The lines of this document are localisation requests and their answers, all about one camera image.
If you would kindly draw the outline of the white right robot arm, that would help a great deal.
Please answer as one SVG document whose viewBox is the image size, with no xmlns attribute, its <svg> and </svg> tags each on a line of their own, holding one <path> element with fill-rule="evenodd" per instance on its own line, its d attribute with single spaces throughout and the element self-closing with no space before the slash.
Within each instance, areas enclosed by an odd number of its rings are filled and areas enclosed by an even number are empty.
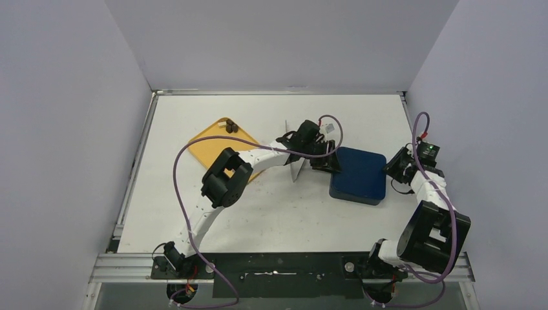
<svg viewBox="0 0 548 310">
<path fill-rule="evenodd" d="M 398 267 L 420 267 L 444 274 L 456 263 L 471 226 L 468 216 L 451 204 L 442 170 L 436 167 L 439 147 L 421 139 L 402 147 L 383 167 L 392 180 L 410 187 L 417 208 L 397 241 L 380 239 L 366 257 L 374 276 Z"/>
</svg>

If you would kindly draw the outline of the metal tweezers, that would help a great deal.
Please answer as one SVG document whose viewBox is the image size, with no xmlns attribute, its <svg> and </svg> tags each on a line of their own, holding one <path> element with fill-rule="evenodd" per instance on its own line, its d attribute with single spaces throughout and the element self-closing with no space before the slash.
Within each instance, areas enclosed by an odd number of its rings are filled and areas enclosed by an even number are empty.
<svg viewBox="0 0 548 310">
<path fill-rule="evenodd" d="M 287 132 L 289 131 L 297 131 L 299 124 L 294 121 L 285 120 L 285 129 Z M 305 164 L 305 159 L 300 158 L 297 161 L 294 161 L 290 163 L 290 172 L 291 172 L 291 180 L 293 183 L 297 181 L 297 178 L 299 177 L 300 171 L 302 170 L 303 166 Z"/>
</svg>

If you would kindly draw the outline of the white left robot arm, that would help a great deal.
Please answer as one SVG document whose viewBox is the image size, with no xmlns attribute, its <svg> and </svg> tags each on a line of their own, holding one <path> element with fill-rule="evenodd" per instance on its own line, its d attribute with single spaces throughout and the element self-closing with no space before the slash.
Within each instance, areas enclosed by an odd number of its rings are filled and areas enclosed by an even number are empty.
<svg viewBox="0 0 548 310">
<path fill-rule="evenodd" d="M 251 145 L 252 149 L 224 148 L 203 175 L 200 198 L 191 210 L 184 207 L 180 191 L 175 192 L 185 219 L 185 230 L 163 247 L 168 270 L 179 278 L 192 272 L 195 256 L 201 255 L 199 247 L 208 230 L 224 209 L 242 197 L 252 175 L 301 159 L 309 160 L 314 170 L 340 172 L 337 150 L 342 145 L 343 136 L 340 134 L 337 141 L 327 139 L 320 123 L 310 120 L 267 145 L 226 136 L 226 140 Z"/>
</svg>

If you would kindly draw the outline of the blue box lid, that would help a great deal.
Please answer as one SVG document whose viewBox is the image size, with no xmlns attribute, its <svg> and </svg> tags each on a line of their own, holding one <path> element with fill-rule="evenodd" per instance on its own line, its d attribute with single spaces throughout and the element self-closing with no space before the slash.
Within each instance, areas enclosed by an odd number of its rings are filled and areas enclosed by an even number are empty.
<svg viewBox="0 0 548 310">
<path fill-rule="evenodd" d="M 341 172 L 332 174 L 329 195 L 332 198 L 379 205 L 386 197 L 387 164 L 382 154 L 341 147 L 337 150 Z"/>
</svg>

